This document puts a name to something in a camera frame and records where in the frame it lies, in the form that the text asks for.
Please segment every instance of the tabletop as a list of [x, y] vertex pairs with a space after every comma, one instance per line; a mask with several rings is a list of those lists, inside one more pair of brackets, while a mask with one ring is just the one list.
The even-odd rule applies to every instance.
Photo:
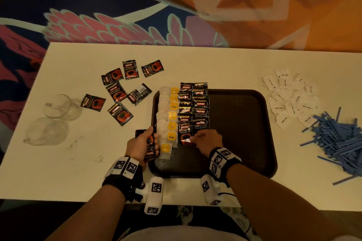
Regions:
[[[121, 80], [121, 85], [130, 92], [145, 83], [153, 93], [138, 106], [124, 100], [122, 103], [134, 118], [120, 126], [107, 112], [114, 101], [103, 86], [101, 75], [122, 68], [122, 61], [130, 59], [136, 60], [140, 78]], [[145, 78], [140, 67], [158, 59], [165, 70]], [[134, 131], [151, 124], [152, 99], [160, 87], [208, 82], [213, 89], [254, 89], [268, 99], [271, 93], [262, 78], [285, 68], [318, 86], [322, 107], [331, 115], [341, 106], [340, 122], [362, 119], [362, 54], [51, 43], [0, 166], [0, 198], [88, 201], [100, 188], [109, 167], [124, 155], [126, 142]], [[68, 121], [69, 134], [62, 143], [24, 144], [26, 128], [44, 117], [46, 98], [60, 93], [78, 101], [88, 93], [106, 98], [106, 102], [101, 112], [82, 109], [78, 119]], [[282, 130], [270, 110], [269, 120], [278, 162], [273, 180], [318, 209], [362, 211], [361, 177], [333, 186], [333, 182], [348, 174], [317, 158], [323, 154], [317, 145], [299, 146], [311, 140], [312, 133], [302, 133], [304, 126], [298, 120]], [[148, 182], [151, 177], [147, 169], [144, 180]], [[206, 205], [199, 179], [166, 179], [163, 203]], [[222, 204], [239, 206], [230, 196]]]

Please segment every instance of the black tray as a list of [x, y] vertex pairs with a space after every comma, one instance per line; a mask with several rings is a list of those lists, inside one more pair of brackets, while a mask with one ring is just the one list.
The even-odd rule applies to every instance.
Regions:
[[[160, 92], [153, 98], [152, 126]], [[265, 98], [254, 90], [209, 89], [210, 128], [223, 136], [224, 147], [239, 156], [245, 166], [271, 178], [277, 158]], [[171, 160], [158, 157], [149, 163], [151, 172], [162, 178], [201, 178], [209, 160], [195, 146], [173, 150]]]

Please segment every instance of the wrist strap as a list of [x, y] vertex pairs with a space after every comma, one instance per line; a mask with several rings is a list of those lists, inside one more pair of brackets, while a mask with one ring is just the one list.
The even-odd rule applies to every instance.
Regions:
[[229, 168], [235, 164], [242, 164], [242, 160], [226, 148], [214, 148], [210, 152], [210, 175], [218, 182], [225, 183], [230, 188], [226, 179]]
[[118, 158], [105, 175], [102, 186], [112, 185], [119, 189], [126, 201], [141, 202], [142, 195], [136, 194], [136, 188], [143, 186], [142, 166], [129, 156]]

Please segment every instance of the left hand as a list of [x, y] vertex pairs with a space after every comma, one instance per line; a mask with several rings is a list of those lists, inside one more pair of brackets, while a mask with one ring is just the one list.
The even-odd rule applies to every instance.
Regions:
[[[127, 142], [126, 154], [129, 157], [139, 161], [139, 164], [143, 167], [143, 171], [146, 169], [146, 162], [144, 157], [146, 156], [147, 151], [147, 138], [151, 136], [153, 133], [153, 127], [150, 126], [143, 134], [140, 134], [137, 138], [132, 138]], [[158, 150], [157, 145], [157, 134], [155, 136], [155, 148], [156, 148], [156, 156], [159, 155], [160, 151]]]

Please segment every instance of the forearm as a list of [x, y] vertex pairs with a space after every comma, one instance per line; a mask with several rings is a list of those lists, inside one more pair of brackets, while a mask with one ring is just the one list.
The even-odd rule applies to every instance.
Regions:
[[46, 241], [112, 240], [125, 202], [120, 190], [105, 185]]
[[233, 165], [226, 178], [263, 241], [327, 241], [347, 234], [296, 193], [243, 165]]

